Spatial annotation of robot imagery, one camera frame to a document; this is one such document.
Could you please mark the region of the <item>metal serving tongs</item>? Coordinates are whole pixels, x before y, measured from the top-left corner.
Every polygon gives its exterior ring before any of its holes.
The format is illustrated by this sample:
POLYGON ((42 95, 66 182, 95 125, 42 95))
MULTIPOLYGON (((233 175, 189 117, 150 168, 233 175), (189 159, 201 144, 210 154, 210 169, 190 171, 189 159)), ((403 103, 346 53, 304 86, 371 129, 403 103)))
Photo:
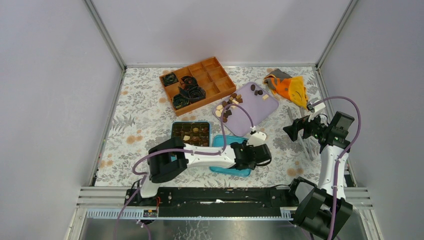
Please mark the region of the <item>metal serving tongs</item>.
MULTIPOLYGON (((293 116, 293 113, 292 113, 290 107, 287 108, 287 114, 288 114, 289 119, 293 122, 294 116, 293 116)), ((314 161, 315 158, 313 156, 313 151, 312 151, 313 149, 312 149, 311 141, 309 139, 304 140, 300 133, 298 133, 297 135, 298 135, 298 141, 302 145, 303 151, 305 152, 307 159, 310 160, 311 162, 314 161)))

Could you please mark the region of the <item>teal chocolate box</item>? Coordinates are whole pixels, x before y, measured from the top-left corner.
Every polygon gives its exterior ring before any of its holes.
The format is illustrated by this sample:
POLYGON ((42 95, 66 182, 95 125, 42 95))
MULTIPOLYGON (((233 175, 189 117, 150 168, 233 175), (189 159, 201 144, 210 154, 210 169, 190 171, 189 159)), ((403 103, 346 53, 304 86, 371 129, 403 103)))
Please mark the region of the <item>teal chocolate box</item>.
POLYGON ((171 138, 178 137, 185 144, 210 146, 210 123, 207 121, 176 121, 171 126, 171 138))

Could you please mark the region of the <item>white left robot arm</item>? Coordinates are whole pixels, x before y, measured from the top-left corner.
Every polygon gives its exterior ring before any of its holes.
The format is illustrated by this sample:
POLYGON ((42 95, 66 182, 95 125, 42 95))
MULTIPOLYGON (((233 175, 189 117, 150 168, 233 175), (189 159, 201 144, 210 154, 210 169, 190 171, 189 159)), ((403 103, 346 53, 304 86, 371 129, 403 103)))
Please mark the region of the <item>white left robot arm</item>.
POLYGON ((136 199, 144 206, 152 204, 162 183, 169 182, 189 168, 219 167, 235 170, 254 170, 272 161, 265 143, 250 144, 247 140, 232 142, 221 147, 196 146, 173 137, 153 148, 138 160, 132 171, 135 175, 147 174, 136 192, 136 199), (148 172, 138 172, 137 166, 147 161, 148 172))

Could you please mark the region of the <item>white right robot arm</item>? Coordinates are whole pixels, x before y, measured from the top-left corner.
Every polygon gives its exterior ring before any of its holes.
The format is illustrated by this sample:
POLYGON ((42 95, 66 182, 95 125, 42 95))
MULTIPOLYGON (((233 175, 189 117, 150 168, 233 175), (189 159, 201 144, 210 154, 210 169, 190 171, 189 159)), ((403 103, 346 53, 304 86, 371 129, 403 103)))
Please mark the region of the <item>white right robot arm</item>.
POLYGON ((292 125, 283 127, 293 142, 298 139, 299 131, 303 131, 303 139, 313 137, 320 145, 318 183, 298 177, 291 182, 286 198, 291 205, 298 206, 292 223, 322 239, 335 239, 353 213, 353 205, 346 200, 343 178, 350 150, 346 137, 354 120, 338 111, 329 125, 322 123, 317 115, 313 119, 308 116, 295 119, 292 125), (300 183, 311 185, 311 191, 306 194, 300 183))

